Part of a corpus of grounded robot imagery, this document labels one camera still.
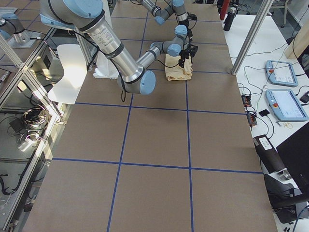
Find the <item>black bottle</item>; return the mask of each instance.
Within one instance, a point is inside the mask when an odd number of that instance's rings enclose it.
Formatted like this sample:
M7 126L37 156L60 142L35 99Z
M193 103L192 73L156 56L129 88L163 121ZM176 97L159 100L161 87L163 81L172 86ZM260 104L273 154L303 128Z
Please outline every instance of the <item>black bottle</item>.
M236 14L236 8L231 7L229 12L227 13L227 17L226 17L225 22L224 22L225 25L224 25L223 30L225 30L225 31L230 30L232 23L233 23L233 20L234 20L234 17L235 17L235 14Z

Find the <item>cloth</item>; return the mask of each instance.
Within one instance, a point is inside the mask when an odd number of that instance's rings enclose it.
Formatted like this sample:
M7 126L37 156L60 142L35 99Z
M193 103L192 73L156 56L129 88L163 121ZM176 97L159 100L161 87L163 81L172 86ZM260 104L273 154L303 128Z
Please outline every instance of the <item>cloth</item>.
M165 56L165 65L166 66L174 66L178 63L180 56L171 57L170 55L166 54ZM185 81L191 80L192 76L192 63L191 58L185 60L184 68L180 66L176 66L174 68L165 67L165 75L168 81Z

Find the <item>blue joint cap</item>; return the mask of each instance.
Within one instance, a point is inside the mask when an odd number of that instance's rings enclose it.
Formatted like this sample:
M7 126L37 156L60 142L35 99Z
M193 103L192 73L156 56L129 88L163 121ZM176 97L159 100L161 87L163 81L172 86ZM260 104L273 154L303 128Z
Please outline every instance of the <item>blue joint cap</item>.
M175 27L175 34L176 35L188 34L187 27L185 25L178 25L177 27Z
M184 0L173 0L173 6L180 7L184 5Z
M5 32L3 30L0 30L0 35L2 35L5 40L8 40L11 37L9 33Z
M154 17L154 20L156 21L157 24L162 25L165 23L164 18L162 18L161 16L156 16Z
M153 71L146 71L140 81L140 94L148 95L155 88L155 74Z
M13 13L7 13L1 16L4 19L18 19L17 15L13 14Z
M95 18L103 9L101 0L63 0L63 2L73 13L83 18Z
M64 30L74 30L75 29L74 25L69 25L69 24L58 22L42 14L40 14L40 16L41 16L42 23L44 23L45 25L48 25L49 27L59 28L59 29L64 29Z
M171 57L176 57L179 55L179 53L181 52L182 47L180 47L179 44L173 43L168 47L168 54Z

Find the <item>monitor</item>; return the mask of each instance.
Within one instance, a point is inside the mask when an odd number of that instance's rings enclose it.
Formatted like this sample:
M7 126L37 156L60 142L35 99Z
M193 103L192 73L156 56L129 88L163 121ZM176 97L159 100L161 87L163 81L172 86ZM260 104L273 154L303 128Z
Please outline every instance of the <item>monitor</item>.
M309 123L277 146L277 152L302 193L309 194Z

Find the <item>white table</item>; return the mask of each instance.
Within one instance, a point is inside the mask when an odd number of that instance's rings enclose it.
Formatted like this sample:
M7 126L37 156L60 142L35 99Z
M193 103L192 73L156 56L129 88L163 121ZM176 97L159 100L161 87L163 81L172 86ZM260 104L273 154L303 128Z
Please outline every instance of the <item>white table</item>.
M232 27L230 31L225 31L225 38L227 41L227 45L229 47L229 52L231 55L232 62L235 62L235 57L237 57L243 42L247 36L247 33L253 23L254 20L253 15L237 15L236 18L234 18ZM248 52L248 55L253 53L261 53L261 52L271 52L277 48L280 48L286 43L284 37L281 35L278 27L276 26L275 22L270 16L267 16L256 36L254 39L254 42ZM252 93L260 93L261 90L259 90L256 87L253 87L249 85L245 73L244 73L244 67L245 66L251 66L254 68L264 68L267 60L280 60L280 61L287 61L292 64L296 63L297 60L293 59L287 59L284 55L284 50L287 47L287 44L283 46L282 48L273 51L271 53L263 53L258 55L252 55L247 56L237 73L237 81L239 83L242 83L245 87L251 90ZM293 65L294 71L296 74L303 74L304 70L300 66L300 64ZM266 84L267 81L267 75L265 73L265 69L262 70L255 70L252 68L246 68L246 74L249 78L250 83L253 85L256 85L260 88L263 88L263 86ZM299 90L299 88L303 85L309 85L309 79L306 75L298 76L298 87L285 87L285 86L279 86L279 85L273 85L269 81L267 83L266 88L269 89L292 89L293 92L296 94ZM307 122L290 122L290 124L293 126L292 128L287 127L284 125L283 122L279 122L279 124L276 123L277 118L274 116L274 113L270 109L268 102L265 98L265 91L266 88L263 91L263 94L261 96L261 99L258 103L257 108L257 102L260 98L260 95L252 95L251 103L252 106L256 109L257 112L268 109L270 111L270 114L268 115L270 120L273 122L274 125L274 135L270 139L271 143L274 145L274 147L277 147L280 143L282 143L286 138L288 138L290 135L295 133L298 129L300 129L302 126L304 126ZM301 92L298 95L298 98L300 98L305 92L309 91L309 87L303 87L301 89ZM306 113L309 115L309 106L304 106L304 109ZM272 133L272 125L267 117L262 118L269 126L269 133L268 137ZM257 119L258 125L253 127L252 129L252 137L266 134L267 127L266 125ZM285 181L285 184L287 183L293 183L295 185L295 182L293 180ZM291 227L290 231L293 229L293 225L288 224L281 224L277 216L274 214L276 225L278 231L282 231L285 227ZM307 232L309 228L309 219L299 220L296 232Z

